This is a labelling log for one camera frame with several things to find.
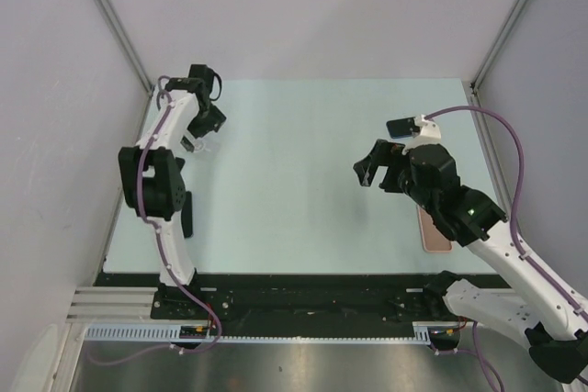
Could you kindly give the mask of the clear phone case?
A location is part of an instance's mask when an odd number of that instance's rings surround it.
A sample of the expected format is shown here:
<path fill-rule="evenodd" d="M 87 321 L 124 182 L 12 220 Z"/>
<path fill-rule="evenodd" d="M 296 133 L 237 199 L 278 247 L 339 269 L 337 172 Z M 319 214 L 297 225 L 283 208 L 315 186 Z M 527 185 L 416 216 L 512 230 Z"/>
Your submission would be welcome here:
<path fill-rule="evenodd" d="M 210 137 L 195 138 L 186 134 L 180 141 L 180 145 L 189 153 L 215 152 L 220 144 Z"/>

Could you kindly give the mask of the black teal phone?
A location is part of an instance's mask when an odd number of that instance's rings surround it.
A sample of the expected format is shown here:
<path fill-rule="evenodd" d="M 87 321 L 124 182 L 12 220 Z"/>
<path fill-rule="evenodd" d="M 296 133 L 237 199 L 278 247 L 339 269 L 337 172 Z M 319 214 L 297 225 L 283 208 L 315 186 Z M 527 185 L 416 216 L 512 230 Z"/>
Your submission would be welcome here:
<path fill-rule="evenodd" d="M 193 237 L 193 197 L 190 191 L 186 191 L 185 202 L 181 210 L 181 227 L 185 239 Z"/>

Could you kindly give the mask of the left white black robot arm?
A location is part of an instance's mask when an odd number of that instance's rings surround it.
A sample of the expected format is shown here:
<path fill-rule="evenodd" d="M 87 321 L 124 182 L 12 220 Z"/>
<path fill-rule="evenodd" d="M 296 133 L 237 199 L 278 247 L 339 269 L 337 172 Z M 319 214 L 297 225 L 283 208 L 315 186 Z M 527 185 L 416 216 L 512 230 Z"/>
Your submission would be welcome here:
<path fill-rule="evenodd" d="M 226 121 L 216 106 L 221 91 L 221 77 L 206 64 L 191 65 L 186 77 L 161 76 L 154 90 L 154 122 L 134 146 L 118 154 L 124 201 L 153 229 L 160 282 L 180 287 L 170 305 L 186 319 L 202 310 L 203 296 L 189 287 L 196 268 L 186 244 L 191 223 L 182 219 L 192 203 L 182 175 L 186 160 L 174 149 L 193 152 L 199 140 L 219 132 Z"/>

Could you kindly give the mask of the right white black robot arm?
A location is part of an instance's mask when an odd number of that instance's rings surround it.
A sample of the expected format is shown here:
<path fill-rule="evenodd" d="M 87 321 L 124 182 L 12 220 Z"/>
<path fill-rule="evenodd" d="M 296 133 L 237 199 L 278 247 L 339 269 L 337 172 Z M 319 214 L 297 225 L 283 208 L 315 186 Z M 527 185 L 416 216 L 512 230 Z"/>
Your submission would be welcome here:
<path fill-rule="evenodd" d="M 523 300 L 515 307 L 449 272 L 424 296 L 433 319 L 451 313 L 478 321 L 526 349 L 548 376 L 570 384 L 587 376 L 587 299 L 555 273 L 521 239 L 492 199 L 460 182 L 454 158 L 440 144 L 406 149 L 377 140 L 353 170 L 370 186 L 378 168 L 379 187 L 405 194 L 433 220 L 448 240 L 487 263 Z"/>

